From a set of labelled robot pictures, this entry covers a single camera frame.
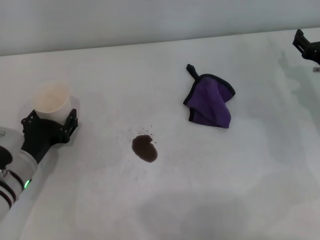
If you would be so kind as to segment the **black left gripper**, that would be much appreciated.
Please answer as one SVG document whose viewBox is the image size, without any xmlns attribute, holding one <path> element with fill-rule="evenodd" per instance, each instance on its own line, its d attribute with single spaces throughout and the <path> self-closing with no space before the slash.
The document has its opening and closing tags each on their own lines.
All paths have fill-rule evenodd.
<svg viewBox="0 0 320 240">
<path fill-rule="evenodd" d="M 77 110 L 73 108 L 64 125 L 47 119 L 39 119 L 33 109 L 31 113 L 21 120 L 23 126 L 23 151 L 30 154 L 39 164 L 49 149 L 55 144 L 65 144 L 78 127 Z"/>
</svg>

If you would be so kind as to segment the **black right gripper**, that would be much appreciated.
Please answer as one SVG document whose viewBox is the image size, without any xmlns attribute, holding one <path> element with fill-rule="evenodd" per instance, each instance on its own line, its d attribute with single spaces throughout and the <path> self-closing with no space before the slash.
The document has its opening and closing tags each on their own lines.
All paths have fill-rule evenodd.
<svg viewBox="0 0 320 240">
<path fill-rule="evenodd" d="M 302 57 L 313 62 L 320 61 L 320 42 L 309 42 L 301 29 L 297 29 L 292 43 L 299 51 L 303 51 Z"/>
</svg>

